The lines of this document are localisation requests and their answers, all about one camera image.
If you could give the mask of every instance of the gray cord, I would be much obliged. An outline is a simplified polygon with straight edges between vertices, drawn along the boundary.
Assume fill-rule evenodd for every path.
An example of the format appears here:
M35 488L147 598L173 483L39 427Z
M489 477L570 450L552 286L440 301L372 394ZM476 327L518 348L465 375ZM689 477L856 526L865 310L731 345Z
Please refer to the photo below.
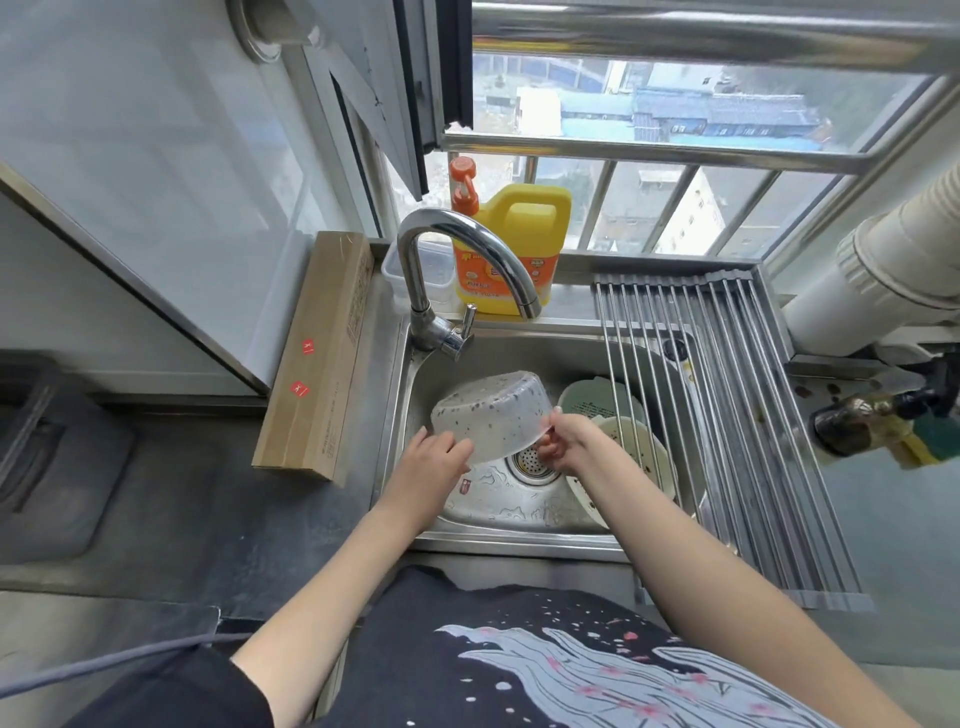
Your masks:
M157 655L160 652L171 652L175 649L185 649L186 647L196 647L198 644L212 643L232 643L246 640L252 636L252 633L242 635L194 635L193 637L181 637L178 640L167 640L162 643L142 644L139 647L132 647L120 652L113 652L109 655L101 655L91 660L81 660L78 663L70 665L60 665L59 667L50 667L49 669L35 672L26 677L19 677L9 683L0 685L0 700L12 695L20 695L22 692L36 690L46 685L61 683L64 680L70 680L74 677L89 675L94 672L100 672L110 667L123 665L131 660L139 660L143 657Z

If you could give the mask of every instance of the chrome faucet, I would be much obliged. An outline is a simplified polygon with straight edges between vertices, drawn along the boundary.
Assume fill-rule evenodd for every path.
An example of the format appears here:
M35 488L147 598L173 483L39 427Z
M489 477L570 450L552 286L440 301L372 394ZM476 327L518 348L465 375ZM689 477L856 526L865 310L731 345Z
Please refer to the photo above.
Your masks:
M472 337L470 330L476 313L476 306L470 304L459 329L434 313L426 296L417 253L417 241L428 231L456 238L483 257L503 276L520 316L524 319L540 316L542 306L533 279L506 243L473 218L440 207L423 207L407 215L396 234L400 267L410 296L410 338L415 347L426 352L439 349L456 361Z

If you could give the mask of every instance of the cardboard box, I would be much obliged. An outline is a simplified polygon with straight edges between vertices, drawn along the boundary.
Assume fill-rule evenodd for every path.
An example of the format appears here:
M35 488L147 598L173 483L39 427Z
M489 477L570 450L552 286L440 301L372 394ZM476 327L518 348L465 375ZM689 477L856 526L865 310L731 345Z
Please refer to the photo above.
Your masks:
M363 234L317 235L253 454L255 467L333 479L372 272Z

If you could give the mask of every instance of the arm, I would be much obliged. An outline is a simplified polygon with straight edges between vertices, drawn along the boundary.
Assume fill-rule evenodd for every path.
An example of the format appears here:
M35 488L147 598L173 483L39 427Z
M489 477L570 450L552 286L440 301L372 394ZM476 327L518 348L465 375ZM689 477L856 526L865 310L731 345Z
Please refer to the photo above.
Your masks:
M276 728L303 720L373 590L440 514L471 453L470 440L422 428L340 550L237 650L232 660L266 696Z
M577 474L681 637L845 728L917 725L799 607L678 508L592 422L555 411L550 424L541 459Z

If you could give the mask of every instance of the drying rack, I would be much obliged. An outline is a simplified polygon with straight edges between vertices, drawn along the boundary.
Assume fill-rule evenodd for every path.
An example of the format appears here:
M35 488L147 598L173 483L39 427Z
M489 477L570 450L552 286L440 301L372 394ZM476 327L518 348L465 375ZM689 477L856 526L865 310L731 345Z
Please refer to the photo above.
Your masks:
M805 608L870 611L783 369L787 357L755 273L601 276L592 286L617 417L639 389L669 455L676 500Z

